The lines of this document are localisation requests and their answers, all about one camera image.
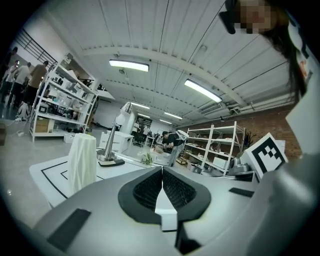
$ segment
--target brick wall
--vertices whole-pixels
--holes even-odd
[[[215,127],[232,126],[234,124],[234,121],[237,121],[237,125],[242,128],[245,128],[246,132],[251,132],[253,135],[256,134],[256,136],[252,138],[253,143],[260,140],[267,133],[271,133],[276,140],[285,140],[284,153],[288,159],[292,160],[298,158],[302,154],[298,141],[286,121],[286,116],[292,108],[293,105],[278,107],[266,111],[246,115],[239,115],[230,119],[226,119],[225,122],[212,121],[191,126],[185,126],[179,129],[187,132],[188,128],[208,128],[211,124],[214,124]]]

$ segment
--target white ceiling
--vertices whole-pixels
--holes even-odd
[[[52,1],[46,16],[117,101],[147,105],[139,112],[180,126],[221,115],[200,113],[215,102],[186,79],[219,95],[223,108],[289,91],[285,59],[261,35],[228,34],[217,16],[224,9],[224,0],[63,0]],[[149,64],[149,72],[125,69],[126,79],[109,65],[115,54]]]

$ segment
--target metal shelving unit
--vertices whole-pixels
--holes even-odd
[[[199,135],[206,135],[207,138],[190,136],[189,140],[207,142],[207,144],[206,144],[205,148],[202,148],[199,146],[195,146],[192,143],[190,143],[190,141],[188,141],[188,143],[186,143],[184,145],[184,148],[191,147],[191,148],[195,148],[198,150],[202,150],[202,151],[204,151],[204,156],[202,158],[202,157],[198,157],[197,155],[190,153],[190,152],[188,152],[188,154],[191,157],[202,162],[202,164],[201,164],[202,170],[204,169],[205,165],[209,165],[209,166],[223,172],[223,175],[226,175],[227,170],[229,169],[230,160],[231,160],[231,158],[234,158],[234,156],[232,155],[234,147],[239,147],[240,152],[242,152],[242,150],[243,150],[246,129],[238,126],[237,122],[235,121],[234,125],[232,125],[232,126],[215,127],[212,124],[210,128],[188,129],[188,134],[190,135],[190,133],[195,133],[195,134],[199,134]],[[213,138],[213,135],[216,135],[216,134],[218,134],[218,138]],[[222,138],[223,135],[225,135],[225,134],[232,135],[232,138]],[[242,134],[241,141],[239,141],[238,134]],[[216,146],[217,151],[210,150],[210,146],[213,144],[217,144],[217,146]],[[228,153],[220,152],[221,145],[230,145],[230,151]],[[219,166],[214,165],[213,162],[208,161],[207,160],[208,154],[214,154],[214,157],[219,156],[219,157],[227,158],[227,163],[226,163],[225,167],[221,168]]]
[[[69,82],[77,83],[80,85],[80,88],[83,90],[83,93],[74,93],[65,87],[61,86],[60,84],[56,83],[52,80],[52,77],[55,77],[56,75],[59,75],[60,77],[65,78]],[[86,131],[87,124],[89,121],[89,115],[91,114],[91,111],[93,109],[93,105],[97,99],[98,91],[92,90],[91,88],[87,87],[85,84],[83,84],[81,81],[79,81],[77,78],[75,78],[73,75],[71,75],[63,66],[61,65],[52,65],[45,77],[43,78],[43,81],[45,81],[44,89],[42,90],[41,95],[39,95],[39,90],[37,92],[36,98],[39,99],[38,104],[35,106],[36,101],[34,101],[31,111],[31,118],[30,118],[30,125],[29,125],[29,132],[32,136],[32,142],[35,142],[35,137],[63,137],[65,134],[70,134],[69,132],[66,132],[64,130],[58,129],[54,130],[53,132],[35,132],[36,130],[36,123],[37,118],[47,118],[47,119],[54,119],[57,121],[61,121],[64,123],[70,123],[75,124],[79,127],[83,127],[83,131]],[[72,107],[69,107],[67,105],[55,102],[49,98],[45,98],[44,94],[47,89],[47,87],[50,86],[52,89],[55,89],[59,92],[63,92],[68,97],[73,98],[74,100],[79,101],[79,103],[82,104],[81,110],[74,109]],[[78,119],[70,119],[66,118],[60,115],[51,114],[51,113],[42,113],[39,112],[40,103],[46,102],[49,104],[53,104],[56,106],[59,106],[60,108],[67,109],[67,110],[73,110],[78,112]]]

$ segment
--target man in black shirt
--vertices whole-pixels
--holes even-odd
[[[8,52],[6,56],[4,57],[3,61],[0,64],[0,82],[2,81],[2,78],[4,77],[6,71],[9,69],[9,62],[11,59],[11,56],[15,55],[18,51],[18,47],[14,47],[12,51]]]
[[[166,141],[166,144],[164,144],[163,147],[165,149],[172,149],[169,166],[173,167],[179,154],[184,149],[184,141],[181,140],[179,135],[176,133],[169,133],[167,131],[164,131],[162,133],[162,136],[163,140]]]

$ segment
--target black hair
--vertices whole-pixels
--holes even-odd
[[[275,0],[267,0],[267,2],[276,8],[283,10]],[[289,63],[289,81],[291,93],[294,93],[294,101],[299,101],[299,96],[306,93],[306,83],[302,71],[297,62],[297,49],[291,41],[288,25],[276,24],[275,27],[269,31],[261,34],[264,36],[276,49],[288,60]]]

